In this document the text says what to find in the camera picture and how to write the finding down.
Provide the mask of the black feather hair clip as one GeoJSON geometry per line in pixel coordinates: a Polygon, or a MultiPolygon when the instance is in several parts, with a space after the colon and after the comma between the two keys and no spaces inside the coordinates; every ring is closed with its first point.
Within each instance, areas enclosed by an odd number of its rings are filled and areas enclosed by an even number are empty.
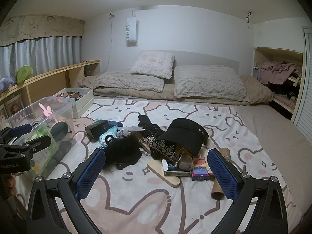
{"type": "Polygon", "coordinates": [[[134,165],[142,156],[140,142],[134,134],[121,136],[112,140],[103,149],[105,152],[105,164],[103,169],[115,165],[118,170],[122,170],[129,165],[134,165]]]}

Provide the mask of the colourful card box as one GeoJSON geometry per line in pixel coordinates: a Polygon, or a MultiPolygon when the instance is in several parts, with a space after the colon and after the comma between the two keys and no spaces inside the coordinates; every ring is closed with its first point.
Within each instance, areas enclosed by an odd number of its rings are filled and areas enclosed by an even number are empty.
{"type": "Polygon", "coordinates": [[[192,160],[193,168],[191,170],[192,181],[213,181],[214,175],[212,171],[207,167],[205,159],[194,158],[192,160]]]}

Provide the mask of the silver rhinestone tiara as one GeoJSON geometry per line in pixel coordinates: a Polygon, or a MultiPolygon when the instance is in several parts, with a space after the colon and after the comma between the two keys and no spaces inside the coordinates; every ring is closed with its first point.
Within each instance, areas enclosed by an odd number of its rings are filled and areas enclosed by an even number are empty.
{"type": "Polygon", "coordinates": [[[150,151],[150,155],[155,160],[166,160],[173,166],[177,166],[184,150],[175,143],[166,140],[158,140],[155,135],[148,135],[139,142],[142,146],[146,146],[150,151]]]}

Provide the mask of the fluffy beige pillow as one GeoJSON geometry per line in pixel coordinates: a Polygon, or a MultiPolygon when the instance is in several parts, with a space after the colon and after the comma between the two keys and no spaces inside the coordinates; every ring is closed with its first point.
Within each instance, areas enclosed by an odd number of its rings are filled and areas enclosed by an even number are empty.
{"type": "Polygon", "coordinates": [[[130,69],[130,73],[170,79],[174,60],[175,55],[168,52],[142,50],[130,69]]]}

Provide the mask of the clear plastic storage bin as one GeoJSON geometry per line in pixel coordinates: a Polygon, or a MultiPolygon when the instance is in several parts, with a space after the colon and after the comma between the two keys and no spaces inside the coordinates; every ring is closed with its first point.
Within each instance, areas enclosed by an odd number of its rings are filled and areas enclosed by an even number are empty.
{"type": "Polygon", "coordinates": [[[31,169],[25,172],[29,179],[34,180],[39,175],[47,178],[65,155],[75,146],[77,140],[74,132],[73,105],[74,100],[69,98],[44,97],[20,110],[6,121],[1,122],[1,129],[25,124],[32,126],[31,132],[13,140],[12,144],[14,145],[22,145],[24,142],[43,135],[48,135],[51,138],[50,146],[35,153],[30,161],[31,169]],[[62,118],[68,123],[71,133],[65,139],[60,142],[54,140],[50,133],[51,119],[43,115],[43,110],[39,107],[39,103],[45,107],[50,106],[54,117],[62,118]]]}

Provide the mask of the closet nook with clothes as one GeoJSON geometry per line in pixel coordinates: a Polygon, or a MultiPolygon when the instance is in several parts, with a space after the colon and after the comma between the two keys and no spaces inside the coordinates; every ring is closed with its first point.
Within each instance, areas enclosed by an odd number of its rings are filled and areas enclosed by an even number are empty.
{"type": "Polygon", "coordinates": [[[295,119],[304,86],[304,52],[257,47],[254,49],[254,72],[260,83],[273,93],[269,105],[289,120],[295,119]]]}

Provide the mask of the dark glossy book box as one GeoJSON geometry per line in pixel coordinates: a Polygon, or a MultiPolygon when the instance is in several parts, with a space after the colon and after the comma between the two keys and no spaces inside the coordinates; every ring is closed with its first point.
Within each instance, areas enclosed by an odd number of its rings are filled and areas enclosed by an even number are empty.
{"type": "Polygon", "coordinates": [[[191,175],[191,171],[182,170],[168,163],[166,160],[162,160],[162,168],[165,176],[188,177],[191,175]]]}

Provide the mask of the teal cleansing wipes pack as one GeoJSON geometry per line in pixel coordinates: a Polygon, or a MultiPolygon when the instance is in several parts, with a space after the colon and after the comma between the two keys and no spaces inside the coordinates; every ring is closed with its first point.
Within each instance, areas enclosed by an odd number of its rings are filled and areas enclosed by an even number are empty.
{"type": "Polygon", "coordinates": [[[119,139],[120,137],[118,136],[118,129],[119,127],[114,126],[104,132],[100,137],[99,137],[99,147],[104,149],[108,143],[110,143],[112,140],[119,139]]]}

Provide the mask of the white louvred door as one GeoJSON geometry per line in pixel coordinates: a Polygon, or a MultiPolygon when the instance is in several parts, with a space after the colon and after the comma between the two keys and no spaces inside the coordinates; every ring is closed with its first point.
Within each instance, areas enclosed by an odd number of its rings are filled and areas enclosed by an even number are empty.
{"type": "Polygon", "coordinates": [[[299,95],[291,121],[311,144],[312,136],[312,86],[311,86],[311,27],[303,28],[304,58],[302,63],[302,78],[299,95]]]}

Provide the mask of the green plush toy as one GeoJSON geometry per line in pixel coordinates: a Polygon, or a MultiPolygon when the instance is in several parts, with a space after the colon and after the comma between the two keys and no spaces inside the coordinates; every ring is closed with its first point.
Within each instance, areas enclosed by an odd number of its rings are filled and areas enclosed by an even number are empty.
{"type": "Polygon", "coordinates": [[[20,84],[27,79],[30,79],[33,75],[33,68],[31,66],[22,66],[17,70],[15,80],[17,84],[20,84]]]}

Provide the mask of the white cardboard box with clutter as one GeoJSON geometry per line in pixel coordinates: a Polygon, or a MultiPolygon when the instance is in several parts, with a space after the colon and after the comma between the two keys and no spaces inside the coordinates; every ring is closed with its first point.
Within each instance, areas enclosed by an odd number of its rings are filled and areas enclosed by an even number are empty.
{"type": "Polygon", "coordinates": [[[79,119],[94,103],[94,93],[89,88],[63,88],[54,97],[74,100],[73,118],[79,119]]]}

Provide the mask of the bunny print bed sheet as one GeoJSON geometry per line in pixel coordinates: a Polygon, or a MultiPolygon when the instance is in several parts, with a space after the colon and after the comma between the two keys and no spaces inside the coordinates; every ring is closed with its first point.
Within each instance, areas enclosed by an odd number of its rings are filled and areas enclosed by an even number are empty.
{"type": "MultiPolygon", "coordinates": [[[[87,138],[85,127],[98,119],[120,121],[124,126],[138,124],[139,115],[167,129],[177,118],[188,118],[208,132],[200,158],[210,148],[228,148],[233,164],[258,179],[276,176],[281,184],[288,217],[288,229],[301,221],[298,208],[284,177],[264,150],[243,117],[243,107],[217,107],[204,104],[161,103],[146,100],[97,99],[74,122],[77,144],[54,168],[50,178],[73,171],[98,147],[87,138]]],[[[102,233],[210,233],[231,205],[231,200],[211,197],[213,182],[181,177],[171,187],[148,168],[152,157],[142,151],[134,165],[122,170],[110,166],[100,172],[82,205],[102,233]]]]}

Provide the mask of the wooden shelf unit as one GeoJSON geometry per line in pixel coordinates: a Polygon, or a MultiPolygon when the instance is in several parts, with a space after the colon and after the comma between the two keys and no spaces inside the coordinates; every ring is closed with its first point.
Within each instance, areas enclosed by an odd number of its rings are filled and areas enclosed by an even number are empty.
{"type": "Polygon", "coordinates": [[[86,77],[87,72],[99,68],[100,60],[91,60],[75,65],[64,66],[43,74],[31,77],[1,93],[1,122],[12,116],[11,109],[23,107],[59,92],[77,92],[78,81],[86,77]]]}

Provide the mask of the brown paper wrapped block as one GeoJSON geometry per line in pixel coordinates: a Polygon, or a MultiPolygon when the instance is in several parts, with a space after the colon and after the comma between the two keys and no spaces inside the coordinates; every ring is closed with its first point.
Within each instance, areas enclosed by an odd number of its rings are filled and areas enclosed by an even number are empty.
{"type": "Polygon", "coordinates": [[[185,171],[191,171],[194,167],[192,157],[190,155],[182,155],[178,162],[178,167],[185,171]]]}

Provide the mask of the right quilted beige pillow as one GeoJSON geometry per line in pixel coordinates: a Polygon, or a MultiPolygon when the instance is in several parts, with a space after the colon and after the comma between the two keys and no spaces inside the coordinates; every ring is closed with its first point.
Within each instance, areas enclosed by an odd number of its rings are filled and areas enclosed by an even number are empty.
{"type": "Polygon", "coordinates": [[[175,97],[247,100],[247,89],[233,68],[223,65],[177,66],[175,97]]]}

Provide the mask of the yarn wrapped cardboard tube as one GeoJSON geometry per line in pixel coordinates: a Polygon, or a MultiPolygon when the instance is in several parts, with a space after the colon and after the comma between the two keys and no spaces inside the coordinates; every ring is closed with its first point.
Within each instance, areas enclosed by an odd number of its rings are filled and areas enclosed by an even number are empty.
{"type": "Polygon", "coordinates": [[[228,174],[224,162],[216,154],[217,149],[208,153],[208,164],[214,174],[214,184],[211,197],[215,200],[222,200],[227,196],[228,186],[231,186],[232,179],[228,174]]]}

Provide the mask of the purple plush toy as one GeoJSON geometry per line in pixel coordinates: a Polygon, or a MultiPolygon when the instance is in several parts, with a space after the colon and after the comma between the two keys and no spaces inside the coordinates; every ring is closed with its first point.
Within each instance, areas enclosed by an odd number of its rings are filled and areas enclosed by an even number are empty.
{"type": "Polygon", "coordinates": [[[0,93],[7,91],[12,86],[16,85],[16,80],[13,77],[3,77],[0,79],[0,93]]]}

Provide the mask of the black visor cap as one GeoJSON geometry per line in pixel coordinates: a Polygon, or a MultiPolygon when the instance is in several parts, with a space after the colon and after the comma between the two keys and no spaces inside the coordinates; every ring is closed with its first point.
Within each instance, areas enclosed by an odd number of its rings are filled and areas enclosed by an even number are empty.
{"type": "Polygon", "coordinates": [[[174,119],[157,141],[168,141],[182,146],[188,153],[197,155],[209,135],[200,124],[187,118],[174,119]]]}

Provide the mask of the black product box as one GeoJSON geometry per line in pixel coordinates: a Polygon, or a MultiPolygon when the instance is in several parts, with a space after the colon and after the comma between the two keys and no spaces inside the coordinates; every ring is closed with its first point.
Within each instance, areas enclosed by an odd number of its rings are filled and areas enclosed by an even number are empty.
{"type": "Polygon", "coordinates": [[[109,122],[106,120],[96,121],[85,127],[88,137],[91,139],[98,139],[102,134],[110,129],[109,122]]]}

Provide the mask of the grey curtain with valance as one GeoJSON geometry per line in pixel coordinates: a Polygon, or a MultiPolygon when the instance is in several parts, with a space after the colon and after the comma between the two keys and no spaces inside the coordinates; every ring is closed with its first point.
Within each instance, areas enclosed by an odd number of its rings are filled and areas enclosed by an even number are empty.
{"type": "Polygon", "coordinates": [[[85,22],[52,14],[20,15],[1,24],[1,77],[23,66],[34,75],[81,61],[85,22]]]}

